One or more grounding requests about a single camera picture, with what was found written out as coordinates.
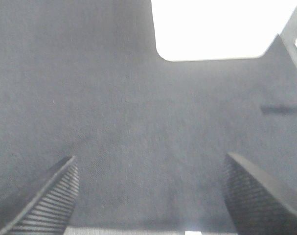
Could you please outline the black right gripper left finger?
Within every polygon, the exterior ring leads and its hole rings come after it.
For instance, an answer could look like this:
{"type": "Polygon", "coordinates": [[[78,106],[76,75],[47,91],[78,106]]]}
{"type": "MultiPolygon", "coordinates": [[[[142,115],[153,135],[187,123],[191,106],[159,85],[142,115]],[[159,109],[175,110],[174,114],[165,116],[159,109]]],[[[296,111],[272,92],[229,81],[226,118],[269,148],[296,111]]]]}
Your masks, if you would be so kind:
{"type": "Polygon", "coordinates": [[[79,194],[75,156],[61,159],[0,201],[0,235],[62,235],[79,194]]]}

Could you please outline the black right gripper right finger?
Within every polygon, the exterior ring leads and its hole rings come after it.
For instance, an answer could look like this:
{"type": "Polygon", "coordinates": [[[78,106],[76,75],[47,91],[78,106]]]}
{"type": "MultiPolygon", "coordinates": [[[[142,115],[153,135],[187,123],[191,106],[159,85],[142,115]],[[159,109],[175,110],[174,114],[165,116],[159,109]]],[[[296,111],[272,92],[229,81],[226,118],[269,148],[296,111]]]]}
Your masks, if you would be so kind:
{"type": "Polygon", "coordinates": [[[223,167],[223,198],[240,235],[297,235],[297,191],[236,153],[223,167]]]}

